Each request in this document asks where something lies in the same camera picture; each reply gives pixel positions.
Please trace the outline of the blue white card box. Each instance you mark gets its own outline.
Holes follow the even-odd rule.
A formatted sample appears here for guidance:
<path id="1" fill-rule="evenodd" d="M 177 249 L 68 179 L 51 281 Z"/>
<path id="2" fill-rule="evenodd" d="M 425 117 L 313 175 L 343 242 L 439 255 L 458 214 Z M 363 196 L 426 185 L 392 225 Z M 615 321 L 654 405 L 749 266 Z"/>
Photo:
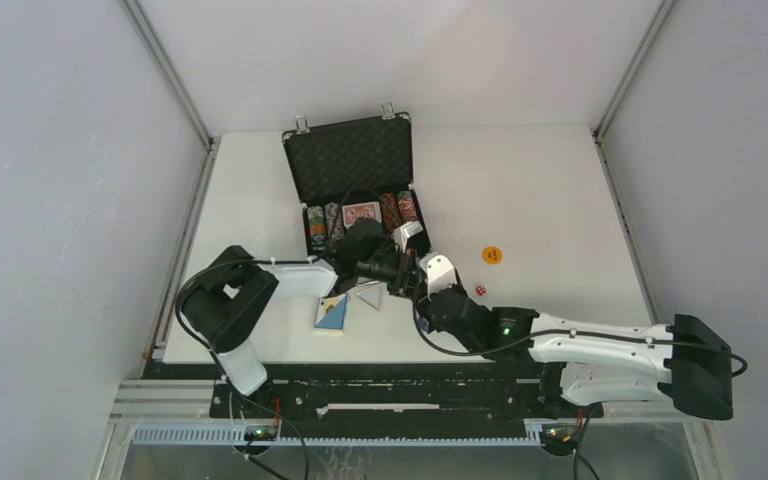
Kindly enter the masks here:
<path id="1" fill-rule="evenodd" d="M 314 318 L 316 331 L 342 333 L 348 316 L 349 297 L 346 294 L 321 298 Z"/>

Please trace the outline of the black aluminium poker case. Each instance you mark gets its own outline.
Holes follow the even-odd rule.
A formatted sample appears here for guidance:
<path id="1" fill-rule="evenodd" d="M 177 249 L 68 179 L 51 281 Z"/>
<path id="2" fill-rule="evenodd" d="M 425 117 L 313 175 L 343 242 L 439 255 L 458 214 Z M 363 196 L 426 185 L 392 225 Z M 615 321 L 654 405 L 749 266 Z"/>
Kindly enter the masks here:
<path id="1" fill-rule="evenodd" d="M 412 118 L 396 111 L 390 102 L 380 114 L 367 118 L 311 126 L 299 117 L 296 127 L 282 133 L 281 143 L 302 207 L 303 231 L 307 252 L 320 256 L 310 246 L 307 209 L 337 202 L 342 206 L 377 201 L 381 206 L 386 235 L 404 222 L 396 222 L 384 212 L 383 193 L 410 190 L 424 231 L 409 241 L 416 251 L 416 286 L 420 281 L 419 259 L 431 250 L 428 228 L 414 189 Z"/>

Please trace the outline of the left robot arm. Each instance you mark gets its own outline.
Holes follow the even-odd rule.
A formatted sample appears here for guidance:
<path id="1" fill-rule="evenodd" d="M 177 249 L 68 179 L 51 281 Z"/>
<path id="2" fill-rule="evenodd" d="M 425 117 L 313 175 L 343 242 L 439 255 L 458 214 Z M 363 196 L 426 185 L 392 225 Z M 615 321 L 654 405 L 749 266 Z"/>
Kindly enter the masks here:
<path id="1" fill-rule="evenodd" d="M 322 255 L 305 260 L 256 259 L 232 245 L 179 289 L 176 321 L 207 350 L 235 391 L 237 408 L 261 416 L 270 409 L 273 392 L 250 337 L 269 303 L 337 297 L 362 279 L 401 289 L 411 270 L 409 241 L 423 230 L 412 220 L 386 235 L 380 223 L 362 218 Z"/>

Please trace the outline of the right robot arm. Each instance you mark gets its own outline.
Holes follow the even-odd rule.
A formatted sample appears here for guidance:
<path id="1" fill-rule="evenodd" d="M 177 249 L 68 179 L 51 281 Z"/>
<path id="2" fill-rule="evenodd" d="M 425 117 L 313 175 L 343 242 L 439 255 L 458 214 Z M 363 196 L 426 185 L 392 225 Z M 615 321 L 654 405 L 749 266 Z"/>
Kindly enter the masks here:
<path id="1" fill-rule="evenodd" d="M 734 416 L 733 385 L 749 363 L 696 316 L 667 324 L 618 327 L 560 318 L 519 307 L 487 308 L 458 284 L 411 296 L 414 325 L 432 349 L 448 356 L 522 364 L 546 381 L 538 402 L 552 416 L 575 405 L 669 402 L 692 417 Z"/>

